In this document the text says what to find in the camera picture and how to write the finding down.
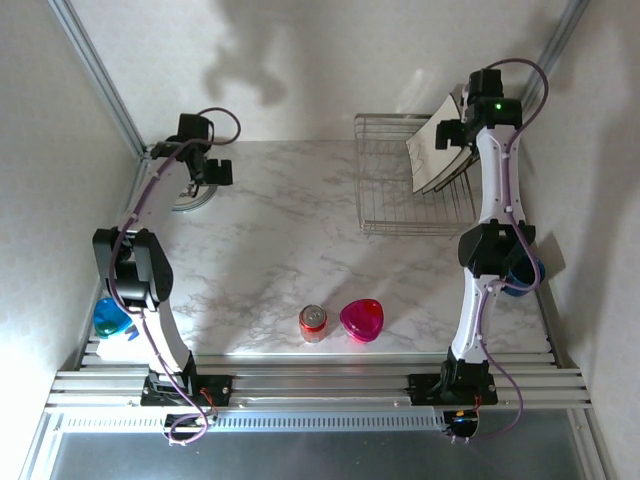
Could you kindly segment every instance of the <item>gray floor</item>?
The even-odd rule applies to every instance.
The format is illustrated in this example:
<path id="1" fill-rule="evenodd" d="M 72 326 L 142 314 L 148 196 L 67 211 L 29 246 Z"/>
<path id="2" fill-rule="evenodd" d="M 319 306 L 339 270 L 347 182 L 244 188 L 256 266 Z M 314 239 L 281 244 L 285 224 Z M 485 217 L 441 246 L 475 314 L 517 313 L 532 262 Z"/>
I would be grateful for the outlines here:
<path id="1" fill-rule="evenodd" d="M 513 412 L 486 412 L 493 431 Z M 438 433 L 219 433 L 189 447 L 159 434 L 66 434 L 57 480 L 579 479 L 564 411 L 525 412 L 512 434 L 451 445 Z"/>

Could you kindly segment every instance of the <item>pink container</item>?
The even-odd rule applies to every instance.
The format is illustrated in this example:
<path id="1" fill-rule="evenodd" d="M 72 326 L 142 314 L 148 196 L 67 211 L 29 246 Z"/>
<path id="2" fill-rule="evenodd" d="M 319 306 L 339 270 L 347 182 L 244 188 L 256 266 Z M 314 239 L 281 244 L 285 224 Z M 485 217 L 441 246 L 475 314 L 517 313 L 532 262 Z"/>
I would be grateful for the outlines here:
<path id="1" fill-rule="evenodd" d="M 369 298 L 356 300 L 342 309 L 340 321 L 356 342 L 373 342 L 380 335 L 384 324 L 382 305 Z"/>

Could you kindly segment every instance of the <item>wire rack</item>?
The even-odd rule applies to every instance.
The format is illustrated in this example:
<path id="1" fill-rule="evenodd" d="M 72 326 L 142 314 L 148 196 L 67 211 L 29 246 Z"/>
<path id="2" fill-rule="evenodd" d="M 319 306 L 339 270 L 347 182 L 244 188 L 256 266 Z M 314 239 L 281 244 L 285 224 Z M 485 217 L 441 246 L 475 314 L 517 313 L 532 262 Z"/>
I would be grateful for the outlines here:
<path id="1" fill-rule="evenodd" d="M 479 185 L 470 181 L 467 170 L 443 187 L 413 193 L 406 141 L 429 118 L 356 116 L 356 205 L 363 233 L 453 236 L 475 221 L 474 196 L 479 194 Z"/>

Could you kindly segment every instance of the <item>white wall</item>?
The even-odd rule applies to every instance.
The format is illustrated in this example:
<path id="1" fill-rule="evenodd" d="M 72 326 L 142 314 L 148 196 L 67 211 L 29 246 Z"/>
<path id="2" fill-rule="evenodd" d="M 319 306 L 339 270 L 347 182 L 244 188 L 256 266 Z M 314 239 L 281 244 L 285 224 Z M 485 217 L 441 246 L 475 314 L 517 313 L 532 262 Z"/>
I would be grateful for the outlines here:
<path id="1" fill-rule="evenodd" d="M 593 0 L 524 135 L 527 214 L 621 479 L 640 478 L 640 3 Z"/>
<path id="2" fill-rule="evenodd" d="M 147 142 L 210 105 L 242 140 L 351 140 L 356 113 L 435 111 L 469 72 L 538 58 L 566 3 L 73 0 Z"/>
<path id="3" fill-rule="evenodd" d="M 55 371 L 79 346 L 134 159 L 47 2 L 0 15 L 0 477 L 16 478 Z"/>

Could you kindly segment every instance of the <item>marble table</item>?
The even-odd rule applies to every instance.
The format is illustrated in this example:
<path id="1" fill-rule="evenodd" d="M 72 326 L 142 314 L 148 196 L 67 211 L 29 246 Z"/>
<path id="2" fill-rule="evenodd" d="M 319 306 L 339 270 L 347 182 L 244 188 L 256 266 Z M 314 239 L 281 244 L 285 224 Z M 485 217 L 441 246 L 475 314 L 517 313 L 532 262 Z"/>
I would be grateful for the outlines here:
<path id="1" fill-rule="evenodd" d="M 447 350 L 464 291 L 457 238 L 360 233 L 352 142 L 240 142 L 214 154 L 233 160 L 235 184 L 199 210 L 172 213 L 161 237 L 176 322 L 194 353 Z M 382 333 L 366 345 L 338 318 L 359 298 L 385 311 Z M 329 315 L 329 334 L 315 345 L 297 321 L 312 303 Z M 549 351 L 531 294 L 502 294 L 489 330 L 492 351 Z"/>

